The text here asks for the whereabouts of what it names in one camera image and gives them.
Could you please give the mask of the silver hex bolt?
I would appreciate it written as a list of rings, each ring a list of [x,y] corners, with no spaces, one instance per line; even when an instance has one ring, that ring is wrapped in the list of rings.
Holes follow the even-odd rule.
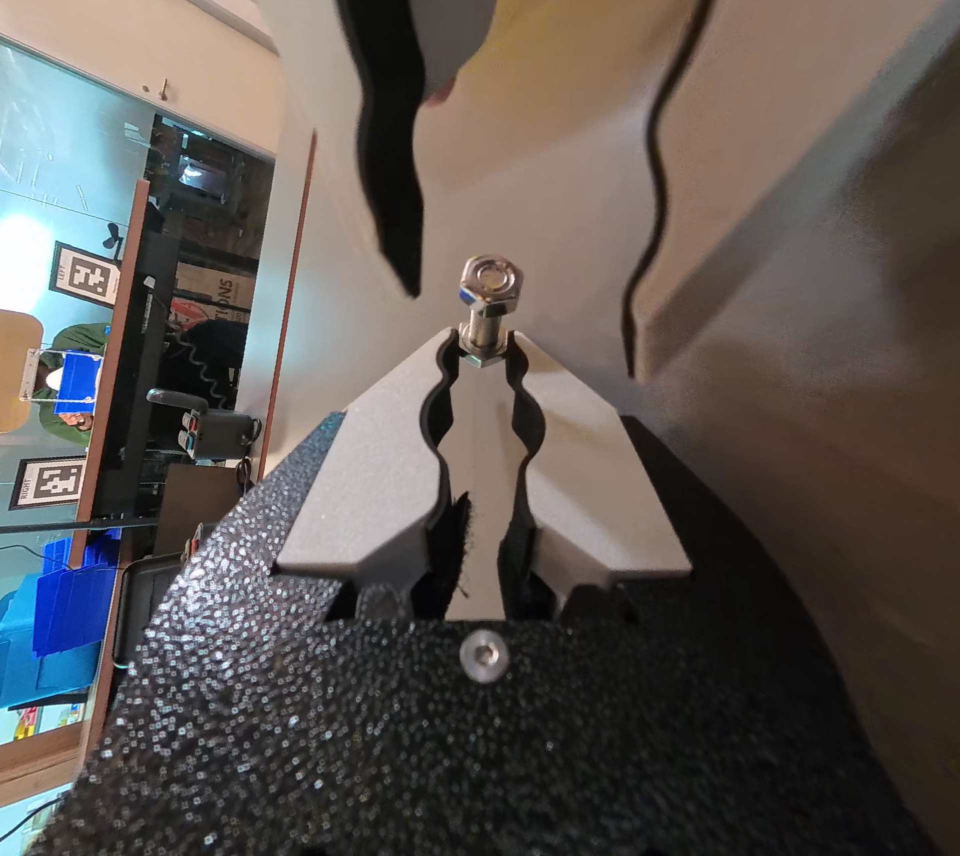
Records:
[[[518,308],[522,282],[522,270],[501,255],[477,255],[465,263],[460,298],[470,316],[459,326],[460,345],[485,352],[507,345],[503,321]]]

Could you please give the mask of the black battery charger hub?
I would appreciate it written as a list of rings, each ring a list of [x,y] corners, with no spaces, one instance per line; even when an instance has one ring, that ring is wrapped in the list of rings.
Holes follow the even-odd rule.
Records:
[[[177,425],[166,419],[161,441],[173,443],[194,462],[240,460],[249,454],[263,429],[259,418],[211,408],[205,398],[194,394],[155,388],[146,394],[146,400],[153,416],[161,410],[173,412]]]

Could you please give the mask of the framed marker tag sign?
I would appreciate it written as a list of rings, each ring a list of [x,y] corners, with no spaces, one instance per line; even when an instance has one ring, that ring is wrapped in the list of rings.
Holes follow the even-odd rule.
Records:
[[[118,261],[55,241],[49,291],[113,309],[120,281]]]
[[[86,467],[85,454],[22,459],[7,508],[16,512],[78,504]]]

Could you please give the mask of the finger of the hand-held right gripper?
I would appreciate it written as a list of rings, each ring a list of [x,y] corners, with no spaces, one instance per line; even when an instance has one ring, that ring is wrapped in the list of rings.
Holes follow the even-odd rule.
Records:
[[[840,182],[958,31],[958,0],[697,0],[651,107],[630,376],[682,353]]]
[[[358,221],[408,298],[422,291],[424,198],[414,123],[426,66],[409,0],[256,0],[332,207]]]

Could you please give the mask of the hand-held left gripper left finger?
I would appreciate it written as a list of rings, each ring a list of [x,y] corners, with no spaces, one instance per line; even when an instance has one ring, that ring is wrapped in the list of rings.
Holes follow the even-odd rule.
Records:
[[[384,586],[416,619],[447,616],[471,515],[439,452],[460,359],[455,330],[442,330],[346,408],[276,574],[339,581],[356,597]]]

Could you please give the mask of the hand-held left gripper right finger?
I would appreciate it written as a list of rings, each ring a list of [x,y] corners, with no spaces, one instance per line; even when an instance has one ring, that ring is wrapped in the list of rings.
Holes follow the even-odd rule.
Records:
[[[511,429],[524,446],[498,550],[509,621],[552,621],[576,597],[684,579],[692,564],[617,410],[520,332],[508,338]]]

